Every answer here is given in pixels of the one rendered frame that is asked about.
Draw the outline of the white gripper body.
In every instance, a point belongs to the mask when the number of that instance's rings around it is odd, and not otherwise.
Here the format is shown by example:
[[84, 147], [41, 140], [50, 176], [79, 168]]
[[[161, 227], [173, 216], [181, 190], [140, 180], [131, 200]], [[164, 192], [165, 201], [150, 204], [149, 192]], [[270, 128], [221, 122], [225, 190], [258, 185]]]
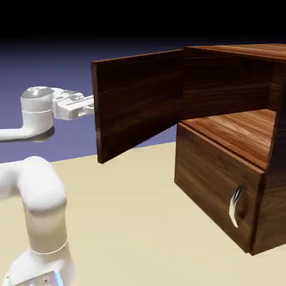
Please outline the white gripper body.
[[84, 100], [83, 97], [66, 97], [62, 100], [53, 100], [54, 117], [59, 120], [74, 120], [86, 115], [82, 109], [88, 105], [94, 105], [94, 99]]

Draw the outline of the dark wood door without handle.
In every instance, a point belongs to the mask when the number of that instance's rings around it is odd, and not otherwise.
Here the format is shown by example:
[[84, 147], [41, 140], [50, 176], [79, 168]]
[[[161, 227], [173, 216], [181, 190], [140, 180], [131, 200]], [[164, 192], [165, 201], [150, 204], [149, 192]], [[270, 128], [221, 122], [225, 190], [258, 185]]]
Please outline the dark wood door without handle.
[[182, 49], [95, 60], [91, 70], [100, 164], [179, 121]]

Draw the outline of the dark wood cabinet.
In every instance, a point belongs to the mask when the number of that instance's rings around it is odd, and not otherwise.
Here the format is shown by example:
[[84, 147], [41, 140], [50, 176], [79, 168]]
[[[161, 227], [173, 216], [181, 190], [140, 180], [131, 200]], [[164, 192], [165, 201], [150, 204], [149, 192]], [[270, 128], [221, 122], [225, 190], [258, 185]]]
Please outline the dark wood cabinet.
[[183, 76], [179, 123], [265, 173], [249, 254], [286, 244], [286, 44], [187, 46]]

